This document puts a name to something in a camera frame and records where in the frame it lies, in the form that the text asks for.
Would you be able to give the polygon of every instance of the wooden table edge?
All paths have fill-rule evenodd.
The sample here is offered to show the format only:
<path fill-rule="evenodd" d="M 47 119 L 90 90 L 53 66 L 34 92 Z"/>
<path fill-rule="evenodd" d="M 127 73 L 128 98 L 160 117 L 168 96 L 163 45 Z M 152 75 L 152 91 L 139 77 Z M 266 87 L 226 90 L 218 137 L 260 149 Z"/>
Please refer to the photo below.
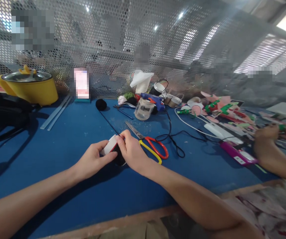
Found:
<path fill-rule="evenodd" d="M 251 193 L 253 191 L 261 190 L 266 187 L 271 187 L 275 185 L 283 185 L 283 179 L 271 180 L 271 181 L 264 182 L 262 184 L 257 184 L 257 185 L 253 185 L 253 186 L 249 186 L 245 188 L 236 189 L 233 191 L 223 193 L 219 195 L 219 197 L 222 199 L 231 198 L 231 197 Z M 47 239 L 87 238 L 89 236 L 100 235 L 102 233 L 115 230 L 118 228 L 137 225 L 137 224 L 150 221 L 153 219 L 169 216 L 174 213 L 183 213 L 183 212 L 184 211 L 180 208 L 180 206 L 173 205 L 173 206 L 163 207 L 163 208 L 159 208 L 159 209 L 155 209 L 151 211 L 134 214 L 131 216 L 117 218 L 117 219 L 110 220 L 110 221 L 100 222 L 100 223 L 90 225 L 87 227 L 83 227 L 77 230 L 64 232 L 64 233 L 60 233 L 60 234 L 53 235 L 53 236 L 43 237 L 42 239 L 46 239 L 46 238 Z"/>

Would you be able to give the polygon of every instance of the pot lid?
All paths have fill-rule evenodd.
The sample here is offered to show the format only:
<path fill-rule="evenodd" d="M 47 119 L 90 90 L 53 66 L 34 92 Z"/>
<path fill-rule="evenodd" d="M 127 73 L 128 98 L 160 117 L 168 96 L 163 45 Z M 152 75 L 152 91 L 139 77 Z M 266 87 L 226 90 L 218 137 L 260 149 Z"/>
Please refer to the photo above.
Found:
<path fill-rule="evenodd" d="M 25 65 L 24 70 L 20 69 L 17 72 L 3 75 L 2 78 L 12 82 L 35 82 L 49 80 L 52 78 L 52 75 L 43 71 L 30 70 L 27 65 Z"/>

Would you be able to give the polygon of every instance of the scissor blade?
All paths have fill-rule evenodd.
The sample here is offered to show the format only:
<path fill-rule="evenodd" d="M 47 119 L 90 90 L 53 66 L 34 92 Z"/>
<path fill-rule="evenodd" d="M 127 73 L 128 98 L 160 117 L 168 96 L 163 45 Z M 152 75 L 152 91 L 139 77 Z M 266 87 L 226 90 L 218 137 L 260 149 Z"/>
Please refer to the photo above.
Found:
<path fill-rule="evenodd" d="M 144 138 L 143 135 L 140 134 L 140 132 L 138 132 L 133 125 L 131 125 L 130 123 L 128 123 L 127 121 L 125 121 L 126 125 L 130 128 L 130 130 L 136 135 L 137 138 L 142 139 Z"/>

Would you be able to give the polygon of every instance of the blue tabletop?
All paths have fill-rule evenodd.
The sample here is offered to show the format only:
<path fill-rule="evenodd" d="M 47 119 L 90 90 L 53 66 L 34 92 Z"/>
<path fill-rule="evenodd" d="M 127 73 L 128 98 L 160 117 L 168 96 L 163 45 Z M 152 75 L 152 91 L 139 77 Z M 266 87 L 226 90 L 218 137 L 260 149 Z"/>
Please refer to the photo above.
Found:
<path fill-rule="evenodd" d="M 145 136 L 156 137 L 168 133 L 169 122 L 164 112 L 139 121 L 134 117 L 133 109 L 123 109 L 135 118 L 131 120 L 112 107 L 116 103 L 115 100 L 107 100 L 108 109 L 103 114 L 118 132 L 127 129 L 125 121 L 130 121 Z M 90 144 L 109 139 L 115 134 L 96 109 L 95 102 L 73 102 L 50 131 L 39 129 L 55 106 L 44 107 L 35 113 L 29 131 L 0 143 L 0 198 L 69 168 Z M 194 129 L 183 124 L 173 109 L 168 108 L 168 112 L 172 134 L 186 130 L 201 137 Z M 181 117 L 209 133 L 202 121 L 187 115 Z M 169 158 L 163 160 L 163 165 L 215 194 L 278 179 L 271 173 L 263 173 L 254 165 L 248 168 L 240 166 L 218 144 L 201 142 L 186 134 L 175 136 L 174 139 L 185 151 L 186 157 L 179 158 L 173 143 L 165 141 Z M 51 202 L 15 237 L 45 237 L 173 204 L 175 201 L 161 186 L 128 166 L 120 168 L 110 163 L 92 178 Z"/>

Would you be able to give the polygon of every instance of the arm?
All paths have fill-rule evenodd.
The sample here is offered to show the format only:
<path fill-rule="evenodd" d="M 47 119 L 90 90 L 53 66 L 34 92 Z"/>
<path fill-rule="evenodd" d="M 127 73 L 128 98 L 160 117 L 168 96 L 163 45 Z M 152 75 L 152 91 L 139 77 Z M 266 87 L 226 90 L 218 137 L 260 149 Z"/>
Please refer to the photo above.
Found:
<path fill-rule="evenodd" d="M 270 125 L 258 130 L 255 134 L 254 151 L 262 167 L 286 179 L 286 155 L 274 142 L 278 136 L 278 125 Z"/>
<path fill-rule="evenodd" d="M 108 140 L 92 144 L 68 170 L 0 199 L 0 238 L 10 238 L 48 203 L 111 162 L 116 152 L 99 156 L 107 143 Z"/>
<path fill-rule="evenodd" d="M 148 158 L 128 130 L 121 135 L 125 143 L 120 137 L 117 142 L 127 164 L 161 185 L 194 221 L 212 231 L 213 238 L 262 238 L 257 229 L 216 195 Z"/>

